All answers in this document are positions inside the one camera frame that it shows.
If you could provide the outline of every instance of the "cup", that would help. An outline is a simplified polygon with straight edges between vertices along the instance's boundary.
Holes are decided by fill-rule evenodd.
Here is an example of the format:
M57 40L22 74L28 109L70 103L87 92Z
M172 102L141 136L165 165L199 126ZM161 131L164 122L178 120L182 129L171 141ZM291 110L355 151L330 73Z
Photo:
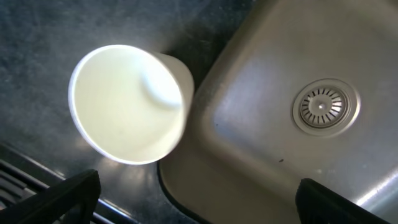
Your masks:
M192 97L192 75L181 61L127 45L84 56L68 89L80 134L99 153L125 164L147 164L171 152Z

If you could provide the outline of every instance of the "sink basin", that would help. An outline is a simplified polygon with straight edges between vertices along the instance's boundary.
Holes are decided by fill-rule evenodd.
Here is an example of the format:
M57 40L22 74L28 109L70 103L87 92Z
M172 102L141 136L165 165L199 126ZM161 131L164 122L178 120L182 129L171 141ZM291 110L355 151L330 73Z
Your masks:
M166 191L211 223L299 223L294 197L308 177L398 222L396 1L254 8L196 93L180 144L160 162ZM312 101L321 113L327 88L339 90L344 114L316 124L322 115L308 118L302 106Z

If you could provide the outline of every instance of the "black countertop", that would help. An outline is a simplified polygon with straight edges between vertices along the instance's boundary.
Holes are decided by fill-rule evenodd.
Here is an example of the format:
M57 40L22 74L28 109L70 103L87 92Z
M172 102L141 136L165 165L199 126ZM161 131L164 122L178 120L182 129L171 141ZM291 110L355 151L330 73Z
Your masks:
M198 88L253 3L0 0L0 141L20 155L2 149L0 159L37 166L22 167L39 177L96 169L103 204L132 222L194 223L167 200L157 163L120 164L83 140L69 113L70 75L93 49L126 44L180 59Z

